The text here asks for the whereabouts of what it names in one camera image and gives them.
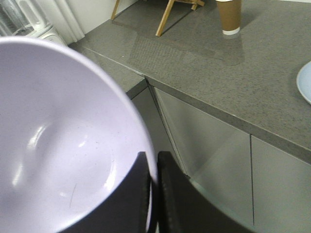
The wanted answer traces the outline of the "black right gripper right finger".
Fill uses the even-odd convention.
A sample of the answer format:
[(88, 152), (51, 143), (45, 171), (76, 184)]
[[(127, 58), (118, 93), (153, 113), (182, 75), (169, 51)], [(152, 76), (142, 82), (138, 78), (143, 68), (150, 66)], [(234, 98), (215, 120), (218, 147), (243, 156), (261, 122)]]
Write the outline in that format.
[(169, 151), (157, 159), (161, 233), (251, 233), (218, 210), (190, 183)]

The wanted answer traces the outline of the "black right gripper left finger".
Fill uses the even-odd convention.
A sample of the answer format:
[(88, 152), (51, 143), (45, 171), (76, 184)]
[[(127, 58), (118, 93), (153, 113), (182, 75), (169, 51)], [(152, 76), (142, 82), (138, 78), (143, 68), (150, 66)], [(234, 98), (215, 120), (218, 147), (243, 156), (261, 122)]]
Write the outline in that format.
[(150, 173), (146, 154), (139, 152), (114, 192), (64, 233), (145, 233), (148, 229)]

